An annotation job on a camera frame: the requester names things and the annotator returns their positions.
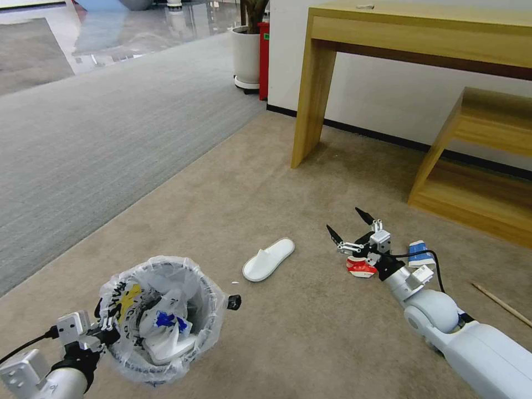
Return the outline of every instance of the wooden shelf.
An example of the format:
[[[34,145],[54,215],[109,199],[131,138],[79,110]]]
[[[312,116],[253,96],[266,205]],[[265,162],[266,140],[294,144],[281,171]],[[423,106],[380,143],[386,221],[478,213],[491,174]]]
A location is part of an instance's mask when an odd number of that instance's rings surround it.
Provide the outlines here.
[[[532,183],[438,161],[411,205],[532,248]]]
[[[532,99],[465,88],[423,159],[408,203],[532,248],[532,182],[439,159],[451,140],[532,156]]]
[[[454,139],[532,156],[532,99],[466,88]]]

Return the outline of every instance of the potted plant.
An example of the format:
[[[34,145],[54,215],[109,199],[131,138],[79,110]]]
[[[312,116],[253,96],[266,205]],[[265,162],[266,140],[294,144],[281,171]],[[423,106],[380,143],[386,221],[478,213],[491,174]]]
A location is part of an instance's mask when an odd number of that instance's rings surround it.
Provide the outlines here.
[[[247,25],[242,16],[242,26],[233,28],[234,83],[244,89],[259,88],[259,27],[268,0],[241,0],[245,8]]]

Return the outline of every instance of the red trash bin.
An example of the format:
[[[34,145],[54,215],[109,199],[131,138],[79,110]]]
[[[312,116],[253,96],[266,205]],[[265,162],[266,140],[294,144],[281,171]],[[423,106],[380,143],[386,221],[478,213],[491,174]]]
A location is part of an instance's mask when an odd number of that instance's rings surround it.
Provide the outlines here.
[[[270,46],[270,23],[260,22],[260,47],[259,47],[259,100],[268,99],[268,62]]]

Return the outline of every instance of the plastic garbage bag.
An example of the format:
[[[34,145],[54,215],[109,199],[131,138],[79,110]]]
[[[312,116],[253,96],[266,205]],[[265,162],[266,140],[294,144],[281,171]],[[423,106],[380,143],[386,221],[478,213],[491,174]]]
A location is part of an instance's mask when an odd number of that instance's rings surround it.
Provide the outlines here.
[[[168,293],[171,299],[176,296],[179,300],[164,305],[164,310],[175,306],[171,312],[155,312],[157,320],[162,320],[155,324],[171,328],[172,321],[175,324],[178,319],[186,319],[187,327],[191,324],[187,334],[197,337],[190,351],[167,364],[156,365],[143,346],[145,338],[139,328],[144,313],[157,306]],[[191,362],[212,348],[218,341],[228,305],[227,295],[191,259],[167,256],[150,258],[114,275],[101,287],[100,296],[100,317],[115,315],[114,324],[120,332],[120,340],[108,348],[118,369],[132,381],[154,386],[184,377]],[[159,327],[155,325],[155,330],[144,327],[143,335],[153,335]]]

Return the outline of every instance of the black cable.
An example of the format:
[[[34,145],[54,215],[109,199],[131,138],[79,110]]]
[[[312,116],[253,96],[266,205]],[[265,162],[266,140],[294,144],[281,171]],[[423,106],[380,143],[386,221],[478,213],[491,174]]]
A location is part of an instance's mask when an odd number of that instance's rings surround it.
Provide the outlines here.
[[[425,249],[423,251],[413,252],[411,254],[404,254],[404,255],[392,255],[392,254],[385,254],[385,253],[379,252],[379,255],[398,259],[398,258],[408,258],[414,255],[421,255],[423,253],[430,253],[434,257],[434,261],[436,262],[436,275],[438,276],[439,290],[445,293],[445,290],[443,289],[442,275],[439,271],[438,255],[436,255],[436,252],[434,252],[433,250]]]
[[[50,329],[45,332],[43,335],[38,336],[37,338],[32,339],[31,341],[26,342],[25,344],[19,346],[15,350],[12,350],[10,353],[8,353],[6,356],[0,359],[0,364],[4,363],[6,360],[8,360],[11,356],[15,355],[16,353],[19,353],[21,350],[27,348],[28,346],[31,346],[35,344],[36,342],[39,342],[45,338],[52,338],[56,339],[59,337],[59,332],[57,330],[56,326],[50,327]]]

